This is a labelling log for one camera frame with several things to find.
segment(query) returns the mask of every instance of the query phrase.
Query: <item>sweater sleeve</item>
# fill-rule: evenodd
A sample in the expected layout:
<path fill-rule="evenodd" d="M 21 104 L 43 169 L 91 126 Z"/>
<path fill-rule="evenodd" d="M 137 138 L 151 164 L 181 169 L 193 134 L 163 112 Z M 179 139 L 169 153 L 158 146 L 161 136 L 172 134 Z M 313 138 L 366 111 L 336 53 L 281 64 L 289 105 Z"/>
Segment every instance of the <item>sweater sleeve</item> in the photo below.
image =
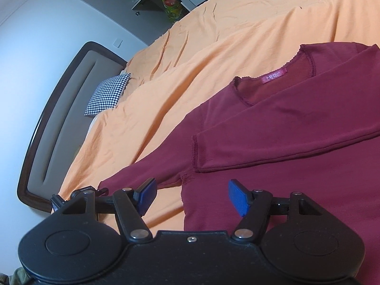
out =
<path fill-rule="evenodd" d="M 155 178 L 158 188 L 180 185 L 181 172 L 191 168 L 192 135 L 203 127 L 202 105 L 188 113 L 152 153 L 100 182 L 109 194 L 124 188 L 136 189 L 146 179 Z"/>
<path fill-rule="evenodd" d="M 379 61 L 374 45 L 195 134 L 195 171 L 310 157 L 379 136 Z"/>

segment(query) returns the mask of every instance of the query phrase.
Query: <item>pillow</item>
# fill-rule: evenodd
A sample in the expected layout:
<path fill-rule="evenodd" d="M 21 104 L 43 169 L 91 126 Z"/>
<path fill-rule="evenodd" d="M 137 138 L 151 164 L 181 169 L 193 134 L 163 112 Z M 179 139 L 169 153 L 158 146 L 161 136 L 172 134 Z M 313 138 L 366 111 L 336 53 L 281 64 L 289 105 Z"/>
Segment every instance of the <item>pillow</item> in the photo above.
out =
<path fill-rule="evenodd" d="M 103 110 L 115 107 L 130 76 L 130 73 L 121 74 L 102 81 L 92 95 L 84 115 L 96 116 Z"/>

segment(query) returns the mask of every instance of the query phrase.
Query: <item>stitched seam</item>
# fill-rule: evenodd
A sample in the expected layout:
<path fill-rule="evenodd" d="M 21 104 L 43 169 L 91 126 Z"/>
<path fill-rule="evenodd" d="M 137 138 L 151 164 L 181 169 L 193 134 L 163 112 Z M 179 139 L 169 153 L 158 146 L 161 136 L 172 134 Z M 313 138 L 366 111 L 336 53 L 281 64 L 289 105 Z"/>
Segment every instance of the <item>stitched seam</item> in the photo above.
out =
<path fill-rule="evenodd" d="M 203 114 L 203 107 L 200 107 L 201 109 L 201 132 L 204 129 L 204 114 Z"/>
<path fill-rule="evenodd" d="M 273 162 L 273 161 L 276 161 L 276 160 L 282 160 L 284 158 L 288 158 L 288 157 L 291 157 L 291 156 L 296 156 L 296 155 L 299 155 L 300 157 L 302 157 L 304 154 L 308 154 L 308 153 L 312 153 L 314 151 L 318 151 L 318 150 L 322 150 L 322 149 L 327 149 L 327 148 L 330 148 L 330 147 L 334 147 L 336 145 L 339 145 L 339 144 L 342 144 L 342 143 L 349 143 L 349 142 L 352 142 L 352 141 L 355 141 L 351 144 L 354 144 L 354 143 L 358 143 L 360 141 L 361 138 L 366 138 L 366 137 L 375 137 L 376 134 L 378 134 L 380 132 L 380 130 L 376 130 L 372 133 L 369 133 L 369 134 L 365 134 L 365 135 L 361 135 L 359 137 L 355 137 L 355 138 L 352 138 L 352 139 L 349 139 L 349 140 L 346 140 L 346 141 L 340 141 L 340 142 L 337 142 L 337 143 L 333 143 L 331 145 L 327 145 L 327 146 L 324 146 L 324 147 L 321 147 L 321 148 L 316 148 L 316 149 L 312 149 L 312 150 L 309 150 L 309 151 L 305 151 L 305 152 L 300 152 L 300 153 L 292 153 L 292 154 L 289 154 L 289 155 L 284 155 L 284 156 L 281 156 L 281 157 L 277 157 L 277 158 L 267 158 L 267 159 L 262 159 L 262 160 L 257 160 L 257 161 L 253 161 L 253 162 L 247 162 L 247 163 L 242 163 L 242 164 L 238 164 L 238 165 L 233 165 L 233 166 L 222 166 L 222 167 L 206 167 L 205 169 L 218 169 L 218 168 L 224 168 L 224 169 L 233 169 L 233 168 L 237 168 L 237 167 L 242 167 L 242 166 L 249 166 L 249 165 L 255 165 L 256 163 L 258 162 Z"/>
<path fill-rule="evenodd" d="M 294 56 L 289 62 L 287 62 L 286 64 L 284 64 L 284 66 L 282 66 L 282 67 L 280 67 L 280 68 L 278 68 L 278 69 L 281 69 L 281 68 L 283 68 L 283 67 L 288 67 L 289 65 L 292 65 L 292 64 L 294 64 L 295 62 L 297 62 L 297 61 L 299 60 L 299 58 L 301 58 L 301 53 L 305 53 L 305 54 L 306 54 L 306 56 L 307 56 L 307 58 L 308 58 L 308 60 L 309 60 L 309 63 L 311 64 L 311 67 L 312 67 L 312 74 L 313 74 L 313 72 L 315 72 L 315 65 L 313 66 L 314 61 L 313 61 L 313 62 L 310 61 L 309 56 L 308 56 L 307 53 L 305 52 L 305 45 L 301 45 L 300 48 L 299 48 L 299 50 L 298 50 L 298 53 L 297 53 L 297 54 L 296 54 L 296 55 L 295 55 L 295 56 Z M 270 73 L 273 73 L 274 71 L 271 71 L 271 72 L 269 72 L 269 73 L 266 73 L 266 74 L 264 74 L 264 75 L 261 75 L 260 77 L 263 77 L 263 76 L 265 76 L 265 75 L 269 75 Z M 295 85 L 291 85 L 290 87 L 287 87 L 287 88 L 285 88 L 285 89 L 283 89 L 283 90 L 281 90 L 281 91 L 278 91 L 278 92 L 272 94 L 272 95 L 271 95 L 270 97 L 268 97 L 268 98 L 265 98 L 265 99 L 263 99 L 263 100 L 258 101 L 257 103 L 251 103 L 251 102 L 249 102 L 246 98 L 244 98 L 244 97 L 242 97 L 242 96 L 240 95 L 240 93 L 239 93 L 239 91 L 238 91 L 238 89 L 237 89 L 237 87 L 236 87 L 236 85 L 235 85 L 235 83 L 236 83 L 236 79 L 239 78 L 239 79 L 241 79 L 242 81 L 247 81 L 247 80 L 252 80 L 252 79 L 253 79 L 253 80 L 259 80 L 260 77 L 250 78 L 250 79 L 242 79 L 242 78 L 240 78 L 240 77 L 235 77 L 235 78 L 232 80 L 232 82 L 231 82 L 231 88 L 232 88 L 232 90 L 234 91 L 235 95 L 238 97 L 238 99 L 239 99 L 243 104 L 252 107 L 252 106 L 257 105 L 258 103 L 260 103 L 260 102 L 262 102 L 262 101 L 265 101 L 265 100 L 269 99 L 270 97 L 276 95 L 277 93 L 280 93 L 280 92 L 282 92 L 282 91 L 285 91 L 285 90 L 288 89 L 288 88 L 291 88 L 291 87 L 297 85 L 297 83 L 296 83 Z"/>
<path fill-rule="evenodd" d="M 188 171 L 181 171 L 180 172 L 180 177 L 181 177 L 181 180 L 182 180 L 182 186 L 188 184 L 190 181 L 193 180 L 193 176 Z"/>
<path fill-rule="evenodd" d="M 198 142 L 196 140 L 196 135 L 193 135 L 192 137 L 192 141 L 193 141 L 193 155 L 191 156 L 191 164 L 193 166 L 193 168 L 195 169 L 195 172 L 197 172 L 198 168 L 197 168 L 197 161 L 198 161 Z"/>
<path fill-rule="evenodd" d="M 314 61 L 314 58 L 312 56 L 312 54 L 310 53 L 309 49 L 305 46 L 304 47 L 304 53 L 306 54 L 307 56 L 307 59 L 309 60 L 309 63 L 311 65 L 311 78 L 314 77 L 317 73 L 317 68 L 315 66 L 315 61 Z"/>

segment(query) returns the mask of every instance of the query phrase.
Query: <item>orange duvet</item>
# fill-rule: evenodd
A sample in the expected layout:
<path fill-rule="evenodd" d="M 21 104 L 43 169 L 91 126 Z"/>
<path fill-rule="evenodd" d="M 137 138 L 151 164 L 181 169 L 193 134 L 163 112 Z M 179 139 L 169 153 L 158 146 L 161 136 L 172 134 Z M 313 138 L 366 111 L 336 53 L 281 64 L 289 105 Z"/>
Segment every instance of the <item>orange duvet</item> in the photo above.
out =
<path fill-rule="evenodd" d="M 61 196 L 97 187 L 143 158 L 234 76 L 279 68 L 302 43 L 378 43 L 378 5 L 380 0 L 209 0 L 197 7 L 130 61 L 132 81 L 118 106 L 98 116 Z M 159 191 L 144 217 L 153 232 L 183 228 L 180 191 Z M 102 221 L 116 228 L 112 215 Z"/>

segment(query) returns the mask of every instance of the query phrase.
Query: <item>maroon sweater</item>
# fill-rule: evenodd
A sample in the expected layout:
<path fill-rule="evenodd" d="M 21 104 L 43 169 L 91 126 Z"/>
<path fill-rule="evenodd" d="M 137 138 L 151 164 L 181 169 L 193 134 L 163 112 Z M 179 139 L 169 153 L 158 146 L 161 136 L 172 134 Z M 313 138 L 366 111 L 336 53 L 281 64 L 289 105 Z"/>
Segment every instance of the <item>maroon sweater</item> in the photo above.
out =
<path fill-rule="evenodd" d="M 358 279 L 380 284 L 380 50 L 301 45 L 283 68 L 236 77 L 151 154 L 100 187 L 182 184 L 185 230 L 231 232 L 240 216 L 228 181 L 274 196 L 301 191 L 355 230 L 366 257 Z"/>

